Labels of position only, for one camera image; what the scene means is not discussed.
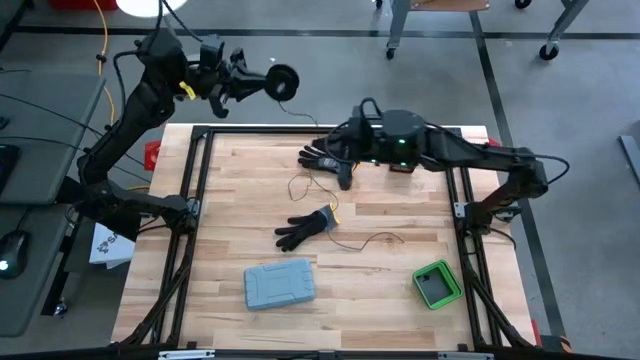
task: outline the black desk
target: black desk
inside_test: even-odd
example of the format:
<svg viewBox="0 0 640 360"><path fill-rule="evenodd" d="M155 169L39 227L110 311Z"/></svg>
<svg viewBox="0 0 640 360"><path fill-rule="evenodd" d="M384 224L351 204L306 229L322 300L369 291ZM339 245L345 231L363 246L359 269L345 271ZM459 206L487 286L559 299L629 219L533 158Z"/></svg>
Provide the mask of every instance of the black desk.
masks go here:
<svg viewBox="0 0 640 360"><path fill-rule="evenodd" d="M0 115L11 119L11 123L0 130L0 143L21 149L20 160L0 194L0 204L52 204L76 154L75 149L64 145L2 137L51 139L78 147L86 130L64 118L1 95L34 103L86 125L103 86L104 79L96 75L0 74Z"/></svg>
<svg viewBox="0 0 640 360"><path fill-rule="evenodd" d="M88 124L91 119L103 85L104 80L96 75L0 74L0 94L46 107L81 124ZM25 205L38 205L23 225L23 229L31 233L25 271L15 279L0 280L0 336L15 337L26 330L43 290L49 291L45 303L57 301L66 280L62 265L57 269L51 289L44 289L61 245L67 244L64 240L68 221L64 215L68 205L51 204L69 172L76 150L64 145L2 137L27 136L79 146L86 129L1 96L0 115L11 119L9 126L0 130L0 143L17 145L22 153L0 194L0 203L10 204L0 205L0 236L15 230L27 208ZM58 278L62 279L62 285L56 281Z"/></svg>

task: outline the cart wheel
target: cart wheel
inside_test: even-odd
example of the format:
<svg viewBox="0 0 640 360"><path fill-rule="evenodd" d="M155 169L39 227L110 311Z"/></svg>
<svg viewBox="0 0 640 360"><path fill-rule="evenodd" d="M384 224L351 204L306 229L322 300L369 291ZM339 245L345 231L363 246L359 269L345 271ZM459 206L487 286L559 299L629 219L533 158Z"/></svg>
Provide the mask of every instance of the cart wheel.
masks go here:
<svg viewBox="0 0 640 360"><path fill-rule="evenodd" d="M531 5L531 0L516 0L516 7L518 9L525 9L529 5Z"/></svg>
<svg viewBox="0 0 640 360"><path fill-rule="evenodd" d="M560 48L558 47L558 45L553 45L553 49L551 49L551 52L547 54L547 45L542 45L539 55L542 60L549 61L555 59L556 56L558 56L559 52Z"/></svg>

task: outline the computer mouse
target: computer mouse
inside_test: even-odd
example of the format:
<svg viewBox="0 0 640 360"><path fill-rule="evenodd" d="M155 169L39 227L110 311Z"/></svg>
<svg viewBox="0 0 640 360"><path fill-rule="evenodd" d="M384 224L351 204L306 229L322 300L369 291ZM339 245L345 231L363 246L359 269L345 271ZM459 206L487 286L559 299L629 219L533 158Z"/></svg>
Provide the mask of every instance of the computer mouse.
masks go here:
<svg viewBox="0 0 640 360"><path fill-rule="evenodd" d="M29 233L14 230L0 239L0 279L13 279L27 266Z"/></svg>

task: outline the yellow wire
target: yellow wire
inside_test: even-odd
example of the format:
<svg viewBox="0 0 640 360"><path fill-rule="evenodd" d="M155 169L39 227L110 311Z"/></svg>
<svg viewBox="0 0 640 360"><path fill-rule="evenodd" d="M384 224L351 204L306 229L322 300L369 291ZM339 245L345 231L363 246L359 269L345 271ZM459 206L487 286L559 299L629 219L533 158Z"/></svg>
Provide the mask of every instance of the yellow wire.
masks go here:
<svg viewBox="0 0 640 360"><path fill-rule="evenodd" d="M96 9L98 9L98 13L100 14L100 19L102 20L102 28L104 29L104 44L102 45L102 51L100 54L102 56L106 56L107 47L109 46L109 30L107 29L107 20L104 18L104 14L102 13L102 8L100 8L100 4L98 4L98 0L93 0L93 3L96 5ZM102 61L98 60L98 75L102 76ZM116 106L113 104L113 98L111 97L111 93L107 88L107 85L104 86L104 93L107 95L107 99L109 99L109 104L111 105L111 117L109 118L109 124L113 125L113 121L116 118Z"/></svg>
<svg viewBox="0 0 640 360"><path fill-rule="evenodd" d="M129 191L136 191L136 190L149 190L150 187L148 185L142 185L142 186L132 186L130 188L128 188L127 190Z"/></svg>

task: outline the metal cart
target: metal cart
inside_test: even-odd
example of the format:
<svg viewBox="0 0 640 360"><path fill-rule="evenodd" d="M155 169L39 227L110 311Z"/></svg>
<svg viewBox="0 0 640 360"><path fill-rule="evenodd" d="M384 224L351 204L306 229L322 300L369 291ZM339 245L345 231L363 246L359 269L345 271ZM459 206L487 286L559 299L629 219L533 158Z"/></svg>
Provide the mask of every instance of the metal cart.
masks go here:
<svg viewBox="0 0 640 360"><path fill-rule="evenodd" d="M518 9L525 9L531 5L532 0L515 0ZM556 23L547 37L547 43L540 48L540 58L543 60L552 60L560 52L558 40L560 36L567 30L569 25L578 17L578 14L587 5L589 0L561 0L564 5L564 11L556 20ZM376 0L376 8L382 7L383 0ZM391 20L391 29L389 30L389 41L387 42L386 55L387 59L393 59L395 51L400 46L400 38L404 30L404 24L407 15L411 11L411 0L393 0L391 2L391 11L393 18Z"/></svg>
<svg viewBox="0 0 640 360"><path fill-rule="evenodd" d="M543 60L552 60L558 56L560 52L560 47L558 46L558 40L560 40L560 36L567 30L569 25L573 22L573 20L578 17L578 14L582 11L582 9L587 5L589 0L561 0L562 5L564 5L564 11L556 20L553 29L549 33L547 37L547 43L540 48L540 58ZM516 7L518 9L524 9L527 6L531 5L531 0L515 0Z"/></svg>

